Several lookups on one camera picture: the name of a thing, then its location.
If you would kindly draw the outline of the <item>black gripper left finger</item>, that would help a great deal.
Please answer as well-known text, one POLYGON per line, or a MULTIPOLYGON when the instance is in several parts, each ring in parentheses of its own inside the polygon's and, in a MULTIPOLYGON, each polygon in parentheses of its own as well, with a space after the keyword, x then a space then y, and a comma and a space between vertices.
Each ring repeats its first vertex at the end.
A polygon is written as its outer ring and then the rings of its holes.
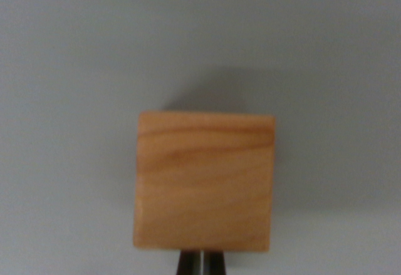
POLYGON ((176 275, 200 275, 201 253, 199 251, 181 251, 176 275))

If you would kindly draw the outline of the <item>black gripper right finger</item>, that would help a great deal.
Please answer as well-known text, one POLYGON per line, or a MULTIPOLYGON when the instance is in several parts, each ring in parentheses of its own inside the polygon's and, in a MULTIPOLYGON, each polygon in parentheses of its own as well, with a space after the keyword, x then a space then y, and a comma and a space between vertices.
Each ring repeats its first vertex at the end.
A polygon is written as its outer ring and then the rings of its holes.
POLYGON ((204 275, 226 275, 223 252, 204 252, 204 275))

